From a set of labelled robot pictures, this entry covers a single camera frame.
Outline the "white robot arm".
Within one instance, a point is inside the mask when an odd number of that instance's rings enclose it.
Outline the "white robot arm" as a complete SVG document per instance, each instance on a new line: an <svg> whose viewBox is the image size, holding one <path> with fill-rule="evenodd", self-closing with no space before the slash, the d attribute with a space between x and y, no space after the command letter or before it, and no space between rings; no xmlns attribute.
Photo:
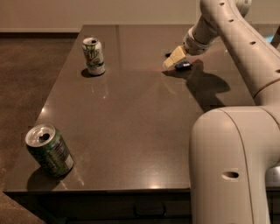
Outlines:
<svg viewBox="0 0 280 224"><path fill-rule="evenodd" d="M280 53L246 20L251 0L200 0L201 16L164 62L220 37L255 103L206 112L189 141L192 224L270 224L265 175L279 163Z"/></svg>

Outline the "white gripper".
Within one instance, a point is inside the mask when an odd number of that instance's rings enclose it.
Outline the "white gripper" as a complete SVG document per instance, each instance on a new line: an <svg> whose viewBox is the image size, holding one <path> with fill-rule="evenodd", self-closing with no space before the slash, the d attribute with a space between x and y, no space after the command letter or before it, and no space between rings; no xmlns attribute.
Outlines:
<svg viewBox="0 0 280 224"><path fill-rule="evenodd" d="M183 44L177 46L171 55L164 61L163 67L169 69L190 55L200 55L208 50L217 38L210 31L192 27L183 38Z"/></svg>

